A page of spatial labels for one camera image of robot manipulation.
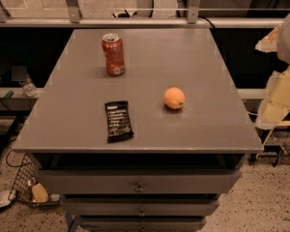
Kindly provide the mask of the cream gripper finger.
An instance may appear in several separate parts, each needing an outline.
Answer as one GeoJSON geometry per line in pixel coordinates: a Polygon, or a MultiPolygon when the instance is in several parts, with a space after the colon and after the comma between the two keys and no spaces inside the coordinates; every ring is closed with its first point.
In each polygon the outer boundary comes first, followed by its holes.
{"type": "Polygon", "coordinates": [[[284,72],[270,76],[264,99],[261,101],[255,126],[261,130],[276,127],[290,112],[290,66],[284,72]]]}
{"type": "Polygon", "coordinates": [[[261,39],[255,45],[255,49],[265,53],[279,52],[280,33],[281,33],[281,24],[279,24],[267,36],[261,39]]]}

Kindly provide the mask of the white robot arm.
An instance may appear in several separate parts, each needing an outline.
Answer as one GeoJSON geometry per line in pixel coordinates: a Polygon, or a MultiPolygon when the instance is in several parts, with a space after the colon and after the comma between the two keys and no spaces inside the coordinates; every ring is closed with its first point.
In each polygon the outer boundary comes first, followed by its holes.
{"type": "Polygon", "coordinates": [[[255,126],[261,130],[271,130],[290,112],[290,14],[259,41],[255,49],[266,53],[276,52],[277,58],[288,64],[286,71],[273,72],[270,76],[266,95],[257,111],[255,126]]]}

